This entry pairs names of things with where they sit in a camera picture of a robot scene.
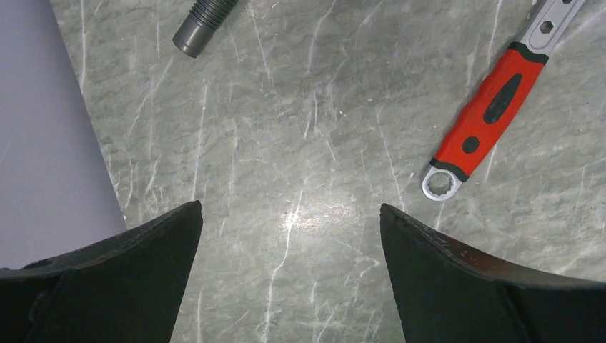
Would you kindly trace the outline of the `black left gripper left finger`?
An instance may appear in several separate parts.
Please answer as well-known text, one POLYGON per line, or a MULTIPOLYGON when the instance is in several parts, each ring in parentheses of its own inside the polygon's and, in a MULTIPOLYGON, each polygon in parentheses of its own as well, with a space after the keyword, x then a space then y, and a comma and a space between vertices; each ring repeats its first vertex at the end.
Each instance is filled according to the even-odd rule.
POLYGON ((187 202, 87 247, 1 270, 3 342, 168 342, 202 232, 187 202))

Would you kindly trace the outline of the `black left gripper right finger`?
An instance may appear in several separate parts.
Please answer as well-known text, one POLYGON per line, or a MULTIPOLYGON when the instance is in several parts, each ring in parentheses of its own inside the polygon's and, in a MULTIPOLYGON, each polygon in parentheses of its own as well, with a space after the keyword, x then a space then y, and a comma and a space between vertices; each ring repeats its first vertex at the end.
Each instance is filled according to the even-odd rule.
POLYGON ((407 342, 603 342, 605 284, 492 256, 383 204, 382 248, 407 342))

